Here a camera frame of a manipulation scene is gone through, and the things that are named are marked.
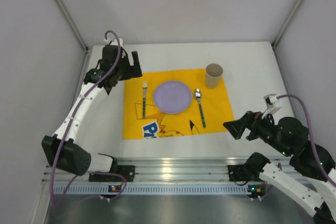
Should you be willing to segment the spoon with teal handle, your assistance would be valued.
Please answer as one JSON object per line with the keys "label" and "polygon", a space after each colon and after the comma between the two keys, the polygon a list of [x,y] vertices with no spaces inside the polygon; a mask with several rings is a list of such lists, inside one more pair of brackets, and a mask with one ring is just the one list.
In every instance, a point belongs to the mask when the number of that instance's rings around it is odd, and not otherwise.
{"label": "spoon with teal handle", "polygon": [[195,89],[194,90],[193,97],[194,97],[194,99],[198,103],[198,108],[199,108],[199,111],[200,111],[202,126],[203,126],[203,128],[206,128],[206,121],[205,121],[205,117],[204,117],[204,113],[203,113],[203,108],[202,108],[202,103],[201,103],[202,93],[201,93],[200,89]]}

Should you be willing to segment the yellow cartoon cloth placemat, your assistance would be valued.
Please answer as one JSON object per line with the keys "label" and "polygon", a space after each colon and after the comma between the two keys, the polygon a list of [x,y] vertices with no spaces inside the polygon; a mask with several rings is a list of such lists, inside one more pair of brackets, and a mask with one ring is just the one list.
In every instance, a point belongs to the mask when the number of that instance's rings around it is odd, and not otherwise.
{"label": "yellow cartoon cloth placemat", "polygon": [[[188,109],[179,114],[161,112],[154,104],[155,89],[166,81],[186,84],[192,94]],[[148,82],[146,115],[142,118],[143,81]],[[198,103],[193,97],[195,89],[202,93],[202,108],[206,121],[203,128]],[[205,69],[184,69],[144,73],[142,77],[124,83],[123,139],[180,137],[223,132],[223,123],[233,120],[233,112],[224,81],[215,89],[205,85]]]}

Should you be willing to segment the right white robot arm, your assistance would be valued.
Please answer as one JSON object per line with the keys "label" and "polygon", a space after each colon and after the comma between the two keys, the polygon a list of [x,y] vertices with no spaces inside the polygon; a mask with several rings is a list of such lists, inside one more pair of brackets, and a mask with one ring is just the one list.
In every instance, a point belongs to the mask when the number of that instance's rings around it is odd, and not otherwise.
{"label": "right white robot arm", "polygon": [[289,157],[290,166],[316,190],[299,183],[258,152],[243,164],[248,181],[260,179],[272,184],[300,205],[315,223],[335,223],[335,186],[323,174],[326,172],[335,179],[335,161],[324,147],[309,141],[308,128],[299,120],[284,117],[275,123],[271,114],[248,111],[240,119],[225,122],[223,126],[236,140],[248,129],[247,140],[259,138]]}

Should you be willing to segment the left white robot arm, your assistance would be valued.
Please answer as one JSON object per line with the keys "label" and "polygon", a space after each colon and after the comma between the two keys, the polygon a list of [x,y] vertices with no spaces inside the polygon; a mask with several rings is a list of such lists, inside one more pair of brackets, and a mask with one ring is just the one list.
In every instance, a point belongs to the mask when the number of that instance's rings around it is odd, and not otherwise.
{"label": "left white robot arm", "polygon": [[112,88],[120,81],[142,76],[137,51],[132,52],[132,58],[133,63],[130,63],[127,52],[121,46],[103,47],[101,59],[86,73],[79,96],[61,126],[41,142],[47,161],[53,169],[77,176],[112,171],[116,164],[115,158],[88,152],[83,146],[83,140],[98,107]]}

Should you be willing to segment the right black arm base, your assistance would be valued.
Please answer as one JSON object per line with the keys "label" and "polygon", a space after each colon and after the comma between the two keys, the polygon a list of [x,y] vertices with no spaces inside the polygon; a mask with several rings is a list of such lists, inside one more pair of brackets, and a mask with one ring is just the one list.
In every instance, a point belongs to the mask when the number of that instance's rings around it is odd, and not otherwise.
{"label": "right black arm base", "polygon": [[260,181],[259,178],[252,178],[248,175],[244,169],[243,165],[228,165],[228,176],[230,182],[245,183],[245,182],[257,182]]}

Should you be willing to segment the purple plastic plate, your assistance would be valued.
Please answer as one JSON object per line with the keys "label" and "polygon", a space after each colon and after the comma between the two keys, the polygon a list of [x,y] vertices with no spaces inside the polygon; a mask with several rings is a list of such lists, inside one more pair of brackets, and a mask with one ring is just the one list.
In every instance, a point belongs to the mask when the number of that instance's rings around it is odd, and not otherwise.
{"label": "purple plastic plate", "polygon": [[166,114],[184,112],[191,104],[192,94],[189,87],[180,81],[161,83],[153,93],[155,106]]}

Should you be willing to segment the fork with teal handle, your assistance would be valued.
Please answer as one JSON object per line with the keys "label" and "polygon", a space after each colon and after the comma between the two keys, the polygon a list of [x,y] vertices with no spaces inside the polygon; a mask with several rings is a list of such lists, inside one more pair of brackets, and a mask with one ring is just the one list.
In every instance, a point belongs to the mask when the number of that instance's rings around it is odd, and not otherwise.
{"label": "fork with teal handle", "polygon": [[143,91],[142,118],[145,119],[145,115],[146,115],[146,94],[147,94],[147,91],[148,91],[148,82],[147,81],[143,81],[142,91]]}

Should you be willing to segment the beige paper cup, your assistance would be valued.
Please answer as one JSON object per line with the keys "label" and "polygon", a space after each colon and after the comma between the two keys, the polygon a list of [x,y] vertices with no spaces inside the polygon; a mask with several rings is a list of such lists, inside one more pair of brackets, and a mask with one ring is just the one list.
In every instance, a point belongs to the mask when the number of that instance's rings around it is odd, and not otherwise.
{"label": "beige paper cup", "polygon": [[223,68],[216,63],[211,63],[205,68],[205,82],[209,89],[215,89],[223,75]]}

